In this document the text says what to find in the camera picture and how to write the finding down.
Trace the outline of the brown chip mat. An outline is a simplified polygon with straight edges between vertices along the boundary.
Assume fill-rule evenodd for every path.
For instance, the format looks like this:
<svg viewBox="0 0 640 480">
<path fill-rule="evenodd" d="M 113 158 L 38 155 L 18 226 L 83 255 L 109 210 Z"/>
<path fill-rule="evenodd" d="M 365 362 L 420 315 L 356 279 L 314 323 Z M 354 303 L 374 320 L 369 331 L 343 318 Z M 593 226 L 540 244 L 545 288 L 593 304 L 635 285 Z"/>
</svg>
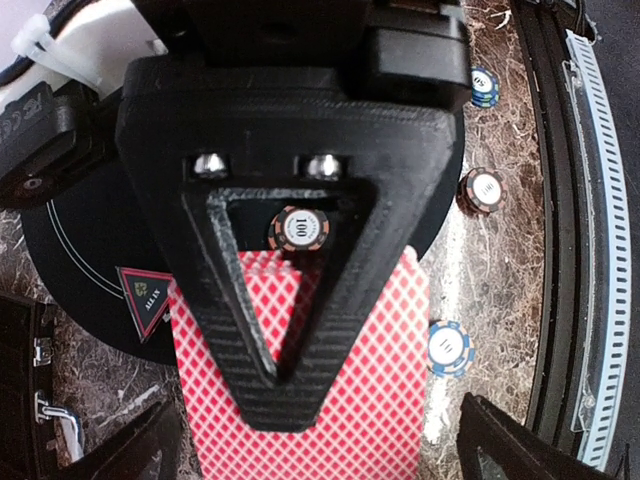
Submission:
<svg viewBox="0 0 640 480">
<path fill-rule="evenodd" d="M 267 241 L 272 250 L 317 251 L 329 233 L 330 222 L 324 212 L 286 206 L 270 222 Z"/>
</svg>

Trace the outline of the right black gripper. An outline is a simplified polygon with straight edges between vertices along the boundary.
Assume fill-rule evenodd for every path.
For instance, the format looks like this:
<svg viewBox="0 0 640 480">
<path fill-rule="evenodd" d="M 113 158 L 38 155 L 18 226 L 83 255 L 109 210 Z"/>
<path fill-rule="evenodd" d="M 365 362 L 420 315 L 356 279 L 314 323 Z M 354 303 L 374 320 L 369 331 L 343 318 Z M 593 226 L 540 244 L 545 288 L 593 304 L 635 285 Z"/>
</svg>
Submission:
<svg viewBox="0 0 640 480">
<path fill-rule="evenodd" d="M 173 55 L 223 68 L 326 68 L 359 98 L 456 112 L 471 98 L 459 1 L 137 1 Z"/>
</svg>

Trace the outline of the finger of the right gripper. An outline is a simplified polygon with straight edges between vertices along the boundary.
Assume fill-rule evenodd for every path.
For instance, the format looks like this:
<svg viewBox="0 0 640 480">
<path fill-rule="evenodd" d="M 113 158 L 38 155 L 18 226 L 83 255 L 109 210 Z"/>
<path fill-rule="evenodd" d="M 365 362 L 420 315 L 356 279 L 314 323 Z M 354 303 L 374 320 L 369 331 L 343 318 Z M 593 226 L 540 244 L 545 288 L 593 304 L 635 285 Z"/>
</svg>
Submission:
<svg viewBox="0 0 640 480">
<path fill-rule="evenodd" d="M 462 110 L 351 97 L 319 67 L 209 67 L 167 56 L 125 74 L 116 146 L 162 254 L 243 420 L 299 433 L 324 400 L 417 226 L 451 195 Z M 274 361 L 233 224 L 252 215 L 322 273 Z"/>
</svg>

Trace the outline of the blue green chip stack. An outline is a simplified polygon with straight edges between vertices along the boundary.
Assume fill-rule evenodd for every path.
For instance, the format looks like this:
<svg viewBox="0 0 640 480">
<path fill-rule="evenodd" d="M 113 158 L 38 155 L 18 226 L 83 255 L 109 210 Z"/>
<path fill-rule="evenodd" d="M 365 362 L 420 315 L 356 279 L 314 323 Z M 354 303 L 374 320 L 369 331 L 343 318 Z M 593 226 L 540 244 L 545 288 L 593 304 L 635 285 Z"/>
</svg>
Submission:
<svg viewBox="0 0 640 480">
<path fill-rule="evenodd" d="M 474 106 L 493 108 L 500 97 L 498 78 L 484 67 L 476 66 L 471 70 L 472 99 Z"/>
</svg>

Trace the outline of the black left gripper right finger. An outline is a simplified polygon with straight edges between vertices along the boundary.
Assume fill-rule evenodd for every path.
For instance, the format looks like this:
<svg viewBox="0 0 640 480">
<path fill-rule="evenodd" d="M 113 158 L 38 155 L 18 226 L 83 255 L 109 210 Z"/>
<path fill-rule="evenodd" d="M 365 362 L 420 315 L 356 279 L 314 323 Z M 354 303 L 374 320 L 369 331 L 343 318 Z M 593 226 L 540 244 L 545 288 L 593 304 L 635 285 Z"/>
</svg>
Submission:
<svg viewBox="0 0 640 480">
<path fill-rule="evenodd" d="M 465 479 L 484 477 L 480 457 L 509 479 L 607 479 L 609 476 L 545 443 L 481 395 L 460 407 L 458 456 Z"/>
</svg>

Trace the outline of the red-backed card deck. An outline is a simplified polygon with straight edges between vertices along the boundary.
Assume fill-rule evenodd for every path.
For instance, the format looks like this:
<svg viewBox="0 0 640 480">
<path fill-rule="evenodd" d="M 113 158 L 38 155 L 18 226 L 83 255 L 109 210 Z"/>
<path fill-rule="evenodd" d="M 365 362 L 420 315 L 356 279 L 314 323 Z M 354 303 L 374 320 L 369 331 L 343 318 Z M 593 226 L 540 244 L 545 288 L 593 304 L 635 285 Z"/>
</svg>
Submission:
<svg viewBox="0 0 640 480">
<path fill-rule="evenodd" d="M 406 248 L 323 404 L 298 434 L 241 418 L 176 283 L 171 328 L 189 426 L 207 479 L 413 479 L 427 379 L 429 285 Z"/>
</svg>

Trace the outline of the brown white chip stack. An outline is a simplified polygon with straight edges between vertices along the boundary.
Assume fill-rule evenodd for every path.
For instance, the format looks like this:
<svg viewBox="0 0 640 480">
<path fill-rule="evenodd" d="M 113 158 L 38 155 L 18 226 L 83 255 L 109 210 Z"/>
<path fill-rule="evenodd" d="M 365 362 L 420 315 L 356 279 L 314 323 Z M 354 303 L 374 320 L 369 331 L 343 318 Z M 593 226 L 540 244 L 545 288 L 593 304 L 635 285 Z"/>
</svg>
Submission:
<svg viewBox="0 0 640 480">
<path fill-rule="evenodd" d="M 476 167 L 460 180 L 459 205 L 469 213 L 488 216 L 502 210 L 507 202 L 507 184 L 497 170 Z"/>
</svg>

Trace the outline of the blue white chip stack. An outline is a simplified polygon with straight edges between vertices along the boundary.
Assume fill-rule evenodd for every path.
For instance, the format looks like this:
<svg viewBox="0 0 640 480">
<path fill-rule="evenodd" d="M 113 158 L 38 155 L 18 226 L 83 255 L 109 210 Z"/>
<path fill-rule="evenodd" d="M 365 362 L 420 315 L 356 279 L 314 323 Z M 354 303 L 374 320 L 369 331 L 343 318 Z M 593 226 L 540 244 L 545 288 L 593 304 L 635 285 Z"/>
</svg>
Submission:
<svg viewBox="0 0 640 480">
<path fill-rule="evenodd" d="M 427 367 L 434 375 L 460 378 L 474 360 L 473 340 L 459 322 L 440 320 L 430 326 Z"/>
</svg>

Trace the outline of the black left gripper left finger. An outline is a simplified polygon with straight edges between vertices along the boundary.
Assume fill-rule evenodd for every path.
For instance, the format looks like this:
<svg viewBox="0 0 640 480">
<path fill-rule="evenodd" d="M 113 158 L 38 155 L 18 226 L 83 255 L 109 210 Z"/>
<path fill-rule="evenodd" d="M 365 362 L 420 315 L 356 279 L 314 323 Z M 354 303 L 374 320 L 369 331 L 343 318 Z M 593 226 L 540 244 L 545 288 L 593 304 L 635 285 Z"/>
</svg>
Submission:
<svg viewBox="0 0 640 480">
<path fill-rule="evenodd" d="M 175 479 L 182 425 L 175 405 L 156 402 L 81 460 L 61 479 Z"/>
</svg>

